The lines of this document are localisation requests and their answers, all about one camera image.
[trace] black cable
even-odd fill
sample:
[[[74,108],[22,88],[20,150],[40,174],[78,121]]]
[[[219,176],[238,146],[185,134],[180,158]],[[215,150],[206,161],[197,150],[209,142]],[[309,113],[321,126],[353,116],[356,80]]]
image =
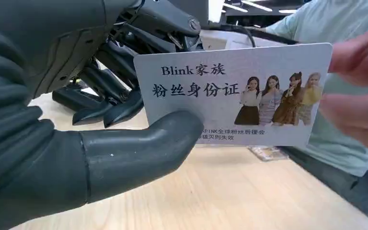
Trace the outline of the black cable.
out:
[[[250,39],[252,43],[252,47],[256,47],[256,43],[254,42],[253,36],[250,33],[250,31],[241,25],[221,24],[220,27],[213,28],[212,30],[229,31],[229,32],[237,32],[240,34],[245,34]]]
[[[283,43],[283,44],[287,44],[287,45],[295,45],[298,44],[299,42],[291,40],[291,39],[287,39],[284,37],[280,37],[277,36],[275,34],[270,34],[267,33],[265,31],[261,31],[261,30],[254,30],[254,29],[247,29],[241,25],[232,25],[232,24],[221,24],[219,27],[217,28],[211,28],[211,30],[218,30],[218,31],[229,31],[229,32],[237,32],[240,34],[245,34],[249,37],[252,46],[256,47],[256,44],[254,42],[253,37],[259,37],[265,40],[269,40],[269,41],[274,41],[274,42],[278,42],[278,43]]]

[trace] white card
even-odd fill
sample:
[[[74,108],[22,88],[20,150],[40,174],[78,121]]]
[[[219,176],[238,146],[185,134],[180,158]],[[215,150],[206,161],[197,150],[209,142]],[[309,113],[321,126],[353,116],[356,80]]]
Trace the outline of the white card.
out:
[[[197,144],[304,146],[331,55],[323,43],[140,55],[134,62],[150,124],[189,110],[205,126]]]

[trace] light blue shirt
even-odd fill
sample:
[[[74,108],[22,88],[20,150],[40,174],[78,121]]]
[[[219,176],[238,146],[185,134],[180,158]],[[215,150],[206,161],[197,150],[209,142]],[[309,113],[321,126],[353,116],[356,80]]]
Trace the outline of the light blue shirt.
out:
[[[266,31],[302,43],[346,41],[368,31],[368,0],[313,0]],[[323,92],[357,95],[368,93],[368,88],[353,86],[337,74],[328,74]],[[320,113],[316,115],[308,146],[300,150],[356,176],[363,176],[368,170],[368,148],[342,134]]]

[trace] robotic hand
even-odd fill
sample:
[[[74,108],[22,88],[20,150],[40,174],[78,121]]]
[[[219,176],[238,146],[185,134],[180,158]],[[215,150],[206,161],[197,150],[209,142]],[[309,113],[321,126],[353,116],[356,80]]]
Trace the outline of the robotic hand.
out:
[[[0,0],[0,229],[177,169],[203,130],[189,112],[168,114],[144,130],[61,132],[27,105],[79,76],[98,86],[104,110],[112,100],[140,108],[131,56],[117,44],[139,54],[189,51],[199,47],[199,31],[194,17],[167,0]],[[118,91],[92,57],[133,90]],[[123,117],[124,109],[118,113]]]

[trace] woman in striped dress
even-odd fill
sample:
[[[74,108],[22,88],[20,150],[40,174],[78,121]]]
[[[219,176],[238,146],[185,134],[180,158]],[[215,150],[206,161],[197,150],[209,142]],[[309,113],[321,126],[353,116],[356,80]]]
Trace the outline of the woman in striped dress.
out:
[[[278,77],[272,75],[267,79],[266,87],[261,92],[262,99],[259,105],[259,125],[264,126],[270,124],[273,119],[276,108],[281,103],[283,91],[280,90]]]

